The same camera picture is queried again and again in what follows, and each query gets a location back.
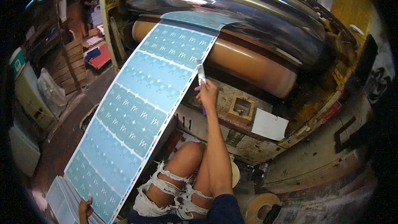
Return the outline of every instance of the worker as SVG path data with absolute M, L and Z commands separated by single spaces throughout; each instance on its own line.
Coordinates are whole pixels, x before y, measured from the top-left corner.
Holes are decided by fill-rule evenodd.
M 159 164 L 149 181 L 138 187 L 128 223 L 244 223 L 232 191 L 231 160 L 218 124 L 217 94 L 214 83 L 201 81 L 196 99 L 207 113 L 207 149 L 204 144 L 187 142 L 166 166 Z M 81 200 L 80 224 L 87 224 L 92 201 L 91 197 Z
M 91 13 L 93 12 L 93 7 L 96 7 L 97 4 L 90 2 L 90 0 L 80 0 L 80 2 L 82 3 L 83 7 L 84 24 L 87 27 L 87 31 L 89 31 L 93 28 L 93 19 L 91 17 Z

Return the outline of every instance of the thigh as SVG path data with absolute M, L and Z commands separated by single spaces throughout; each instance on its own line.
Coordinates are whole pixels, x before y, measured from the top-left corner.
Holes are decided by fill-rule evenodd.
M 193 186 L 193 189 L 202 192 L 205 196 L 212 197 L 212 193 L 210 190 L 209 184 L 209 163 L 207 160 L 207 153 L 205 152 L 202 159 L 202 164 L 200 165 L 198 176 L 196 182 Z M 192 203 L 198 207 L 210 209 L 213 200 L 212 199 L 205 199 L 203 197 L 198 196 L 197 194 L 192 194 Z M 194 218 L 205 218 L 205 215 L 198 214 L 196 212 L 192 212 Z
M 203 144 L 187 142 L 178 149 L 176 154 L 164 167 L 164 170 L 170 171 L 173 175 L 179 177 L 192 176 L 193 173 L 198 170 L 201 164 L 203 150 Z M 162 173 L 159 173 L 158 178 L 174 184 L 179 189 L 182 189 L 185 186 L 185 182 L 171 179 Z M 146 195 L 159 208 L 165 208 L 174 203 L 174 196 L 166 194 L 155 185 L 151 185 Z

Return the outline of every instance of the white paper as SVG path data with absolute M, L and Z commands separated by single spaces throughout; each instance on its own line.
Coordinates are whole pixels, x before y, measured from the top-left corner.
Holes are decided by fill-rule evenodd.
M 102 35 L 105 35 L 105 32 L 103 31 L 103 24 L 102 25 L 98 25 L 97 29 L 99 29 L 101 31 Z
M 257 108 L 251 132 L 280 141 L 285 138 L 285 130 L 288 123 L 289 120 Z
M 102 38 L 101 37 L 92 37 L 90 39 L 88 39 L 86 42 L 90 45 L 93 45 L 97 42 L 99 42 Z

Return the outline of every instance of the tape roll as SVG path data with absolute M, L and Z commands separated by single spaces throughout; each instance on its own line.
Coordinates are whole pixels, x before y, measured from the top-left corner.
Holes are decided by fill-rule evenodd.
M 262 224 L 274 204 L 281 206 L 281 200 L 272 193 L 262 194 L 251 199 L 243 209 L 245 223 Z
M 236 163 L 231 162 L 231 167 L 232 167 L 232 188 L 235 187 L 240 178 L 240 171 Z

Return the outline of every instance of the wooden box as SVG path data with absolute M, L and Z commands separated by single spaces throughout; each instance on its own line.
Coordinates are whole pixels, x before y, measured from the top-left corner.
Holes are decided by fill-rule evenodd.
M 253 111 L 254 101 L 234 95 L 226 118 L 242 126 L 247 126 L 251 122 Z
M 72 66 L 80 87 L 87 84 L 86 65 L 83 58 L 82 38 L 77 38 L 74 41 L 65 45 L 69 62 Z M 76 90 L 76 85 L 69 71 L 67 63 L 60 50 L 54 60 L 47 61 L 46 68 L 54 81 L 65 90 L 65 94 Z

